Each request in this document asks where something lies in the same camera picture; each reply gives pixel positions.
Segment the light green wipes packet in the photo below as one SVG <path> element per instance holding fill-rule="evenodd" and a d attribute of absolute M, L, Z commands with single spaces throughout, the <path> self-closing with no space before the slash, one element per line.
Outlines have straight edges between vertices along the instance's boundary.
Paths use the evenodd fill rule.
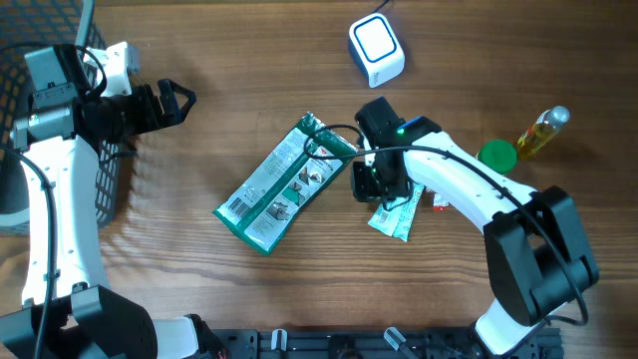
<path fill-rule="evenodd" d="M 384 207 L 380 204 L 368 224 L 385 235 L 407 242 L 418 203 L 424 190 L 425 187 L 422 184 L 416 184 L 411 199 L 398 198 L 391 203 L 393 208 L 391 211 L 384 210 Z"/>

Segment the red snack stick packet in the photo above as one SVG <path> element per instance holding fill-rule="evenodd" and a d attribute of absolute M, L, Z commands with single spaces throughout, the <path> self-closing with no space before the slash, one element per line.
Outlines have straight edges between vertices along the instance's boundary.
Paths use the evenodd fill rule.
<path fill-rule="evenodd" d="M 439 193 L 435 193 L 433 196 L 433 210 L 445 211 L 450 207 L 450 203 L 445 200 Z"/>

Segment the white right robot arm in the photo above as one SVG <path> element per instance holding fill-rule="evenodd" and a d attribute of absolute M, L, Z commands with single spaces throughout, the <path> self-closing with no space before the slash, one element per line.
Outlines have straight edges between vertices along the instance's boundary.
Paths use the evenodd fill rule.
<path fill-rule="evenodd" d="M 356 200 L 389 205 L 416 185 L 442 195 L 483 235 L 494 301 L 472 326 L 483 357 L 513 354 L 556 310 L 577 302 L 577 325 L 588 321 L 583 292 L 599 268 L 573 199 L 561 188 L 538 191 L 508 179 L 467 154 L 435 122 L 400 118 L 385 98 L 362 107 L 362 160 L 352 169 Z"/>

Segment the yellow oil bottle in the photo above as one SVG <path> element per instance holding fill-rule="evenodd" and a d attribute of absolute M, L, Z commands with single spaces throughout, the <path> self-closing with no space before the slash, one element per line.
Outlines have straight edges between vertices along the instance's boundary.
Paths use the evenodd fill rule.
<path fill-rule="evenodd" d="M 533 158 L 569 122 L 570 112 L 563 106 L 555 106 L 543 112 L 536 122 L 517 140 L 515 149 L 520 161 Z"/>

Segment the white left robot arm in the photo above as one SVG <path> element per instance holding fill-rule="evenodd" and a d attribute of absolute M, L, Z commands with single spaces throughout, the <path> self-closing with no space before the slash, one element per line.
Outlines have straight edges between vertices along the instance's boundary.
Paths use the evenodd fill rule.
<path fill-rule="evenodd" d="M 99 244 L 101 144 L 182 123 L 195 93 L 168 79 L 133 86 L 139 53 L 124 42 L 34 44 L 25 60 L 34 90 L 10 152 L 27 180 L 30 263 L 21 309 L 1 319 L 3 345 L 19 358 L 227 357 L 198 316 L 152 319 L 114 292 Z"/>

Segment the green lid jar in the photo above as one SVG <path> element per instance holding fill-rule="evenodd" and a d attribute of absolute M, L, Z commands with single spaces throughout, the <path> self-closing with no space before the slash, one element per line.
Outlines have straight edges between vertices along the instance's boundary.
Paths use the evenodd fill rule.
<path fill-rule="evenodd" d="M 517 164 L 517 153 L 514 146 L 505 140 L 492 140 L 487 142 L 478 151 L 476 158 L 501 174 L 509 174 Z"/>

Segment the green glove package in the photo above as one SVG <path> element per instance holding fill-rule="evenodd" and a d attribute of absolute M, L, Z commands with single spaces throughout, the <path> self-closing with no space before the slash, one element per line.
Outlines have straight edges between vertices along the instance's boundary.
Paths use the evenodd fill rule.
<path fill-rule="evenodd" d="M 355 146 L 305 114 L 213 214 L 236 237 L 268 255 L 299 211 L 347 166 Z"/>

